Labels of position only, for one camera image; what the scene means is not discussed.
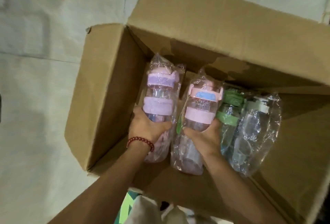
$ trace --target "water bottle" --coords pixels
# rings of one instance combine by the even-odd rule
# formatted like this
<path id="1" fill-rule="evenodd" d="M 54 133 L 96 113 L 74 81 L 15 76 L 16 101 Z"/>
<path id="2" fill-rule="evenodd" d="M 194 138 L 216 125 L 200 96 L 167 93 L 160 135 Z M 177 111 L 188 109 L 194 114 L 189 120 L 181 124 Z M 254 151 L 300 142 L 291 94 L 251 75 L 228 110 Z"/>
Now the water bottle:
<path id="1" fill-rule="evenodd" d="M 268 101 L 268 98 L 255 96 L 251 101 L 247 101 L 242 113 L 237 137 L 234 139 L 231 165 L 244 175 L 249 175 L 255 170 L 255 164 L 251 163 L 251 159 L 264 143 L 269 126 Z"/>
<path id="2" fill-rule="evenodd" d="M 241 118 L 241 108 L 244 98 L 237 89 L 228 89 L 224 93 L 222 104 L 216 118 L 222 122 L 220 128 L 221 153 L 226 156 L 226 151 L 233 146 L 233 137 Z"/>
<path id="3" fill-rule="evenodd" d="M 156 67 L 149 71 L 146 96 L 144 97 L 143 111 L 153 122 L 172 121 L 175 97 L 174 88 L 179 81 L 179 73 L 173 64 L 167 67 Z M 169 131 L 164 132 L 155 143 L 155 149 L 145 158 L 145 162 L 161 162 L 170 146 Z"/>
<path id="4" fill-rule="evenodd" d="M 204 79 L 197 84 L 190 84 L 182 126 L 200 132 L 206 130 L 216 115 L 222 92 L 223 88 L 215 86 L 210 80 Z M 201 175 L 203 173 L 202 157 L 192 140 L 181 130 L 176 142 L 178 153 L 173 152 L 172 166 L 185 173 Z"/>

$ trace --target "hand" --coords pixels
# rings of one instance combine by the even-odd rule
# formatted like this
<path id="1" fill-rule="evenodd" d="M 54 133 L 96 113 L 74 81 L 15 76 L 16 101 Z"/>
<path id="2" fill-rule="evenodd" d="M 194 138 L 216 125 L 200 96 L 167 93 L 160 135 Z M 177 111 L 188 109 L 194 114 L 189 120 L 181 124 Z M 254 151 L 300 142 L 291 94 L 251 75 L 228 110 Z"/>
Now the hand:
<path id="1" fill-rule="evenodd" d="M 220 122 L 214 119 L 211 125 L 203 132 L 184 127 L 183 131 L 194 143 L 196 149 L 201 153 L 202 157 L 209 155 L 220 155 Z"/>
<path id="2" fill-rule="evenodd" d="M 134 118 L 128 130 L 128 138 L 143 137 L 152 143 L 156 143 L 160 135 L 172 126 L 170 121 L 153 122 L 143 112 L 142 108 L 136 106 L 133 110 Z"/>

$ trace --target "person's left arm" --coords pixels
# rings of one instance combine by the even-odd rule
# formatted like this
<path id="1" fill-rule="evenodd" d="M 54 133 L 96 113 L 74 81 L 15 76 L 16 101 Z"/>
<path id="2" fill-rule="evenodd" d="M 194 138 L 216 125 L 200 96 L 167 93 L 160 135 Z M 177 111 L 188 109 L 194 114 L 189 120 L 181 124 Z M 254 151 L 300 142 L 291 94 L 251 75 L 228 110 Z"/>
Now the person's left arm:
<path id="1" fill-rule="evenodd" d="M 136 107 L 128 138 L 143 137 L 155 143 L 170 128 L 171 122 L 152 122 L 140 107 Z M 49 223 L 113 223 L 127 189 L 149 151 L 148 144 L 133 141 L 112 167 Z"/>

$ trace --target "person's right arm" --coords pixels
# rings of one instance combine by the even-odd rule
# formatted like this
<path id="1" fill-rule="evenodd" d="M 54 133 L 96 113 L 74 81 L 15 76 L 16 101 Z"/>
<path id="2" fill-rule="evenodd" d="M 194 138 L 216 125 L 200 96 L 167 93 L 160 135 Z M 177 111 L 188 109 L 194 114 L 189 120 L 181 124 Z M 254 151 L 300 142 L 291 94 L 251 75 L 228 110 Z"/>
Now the person's right arm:
<path id="1" fill-rule="evenodd" d="M 184 134 L 192 139 L 196 149 L 201 153 L 204 165 L 228 207 L 233 222 L 235 224 L 286 223 L 267 199 L 262 194 L 256 195 L 220 154 L 219 127 L 219 121 L 214 120 L 204 132 L 184 128 Z"/>

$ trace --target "pink water bottle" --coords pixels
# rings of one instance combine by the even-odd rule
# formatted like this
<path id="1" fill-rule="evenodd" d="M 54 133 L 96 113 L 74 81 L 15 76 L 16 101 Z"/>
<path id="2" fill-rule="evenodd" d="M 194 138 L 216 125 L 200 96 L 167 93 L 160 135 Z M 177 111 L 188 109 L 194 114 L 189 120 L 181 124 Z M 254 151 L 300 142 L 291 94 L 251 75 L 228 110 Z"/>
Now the pink water bottle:
<path id="1" fill-rule="evenodd" d="M 143 111 L 153 122 L 172 121 L 177 96 L 175 84 L 179 82 L 179 73 L 174 69 L 174 65 L 171 64 L 168 67 L 151 66 L 149 71 Z M 166 131 L 155 143 L 154 151 L 147 155 L 145 161 L 151 163 L 163 161 L 168 154 L 170 143 L 169 131 Z"/>
<path id="2" fill-rule="evenodd" d="M 205 76 L 198 82 L 190 84 L 182 126 L 200 132 L 206 130 L 216 115 L 222 93 L 222 86 L 215 85 Z M 192 140 L 181 130 L 175 142 L 171 157 L 172 166 L 185 173 L 201 175 L 202 157 Z"/>

